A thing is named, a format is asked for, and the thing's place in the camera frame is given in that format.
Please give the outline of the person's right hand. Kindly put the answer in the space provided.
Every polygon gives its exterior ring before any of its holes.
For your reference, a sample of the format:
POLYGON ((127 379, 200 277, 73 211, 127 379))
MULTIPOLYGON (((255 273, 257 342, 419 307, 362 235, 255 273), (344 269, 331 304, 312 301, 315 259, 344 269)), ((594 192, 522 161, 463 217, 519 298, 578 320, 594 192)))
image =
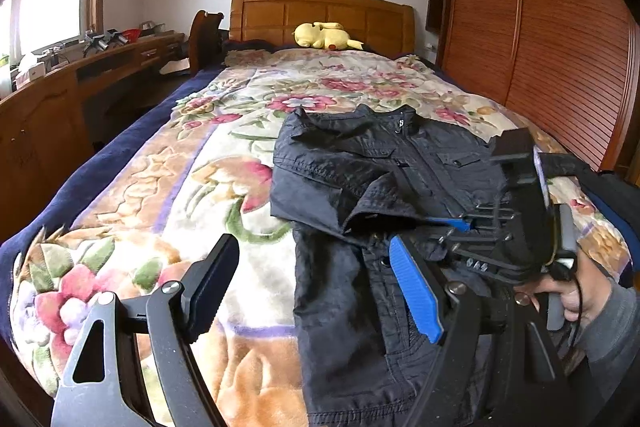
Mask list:
POLYGON ((587 327, 608 302, 612 284, 596 262, 583 251, 578 251, 575 280, 557 281, 551 275, 544 274, 537 280, 515 286, 514 291, 529 295, 536 308, 539 303, 535 294, 556 294, 560 297, 567 321, 587 327))

